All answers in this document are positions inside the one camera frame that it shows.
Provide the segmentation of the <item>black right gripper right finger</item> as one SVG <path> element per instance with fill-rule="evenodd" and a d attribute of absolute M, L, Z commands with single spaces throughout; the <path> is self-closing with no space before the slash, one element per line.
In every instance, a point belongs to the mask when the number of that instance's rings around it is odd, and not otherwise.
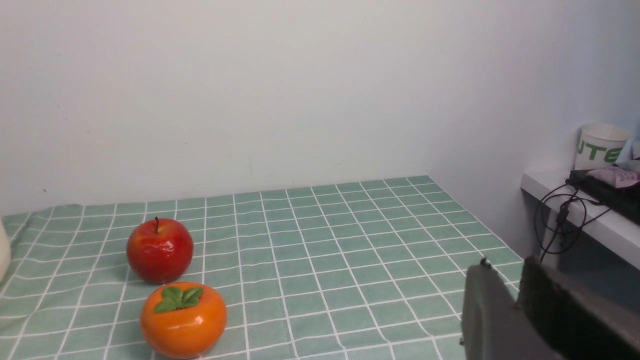
<path fill-rule="evenodd" d="M 516 304 L 567 360 L 637 360 L 639 315 L 591 292 L 537 258 L 525 259 Z"/>

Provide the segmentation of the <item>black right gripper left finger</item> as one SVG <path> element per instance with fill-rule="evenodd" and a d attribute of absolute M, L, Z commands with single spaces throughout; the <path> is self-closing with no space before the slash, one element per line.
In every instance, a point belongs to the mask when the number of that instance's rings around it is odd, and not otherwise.
<path fill-rule="evenodd" d="M 467 360 L 562 360 L 537 333 L 483 257 L 467 269 L 461 339 Z"/>

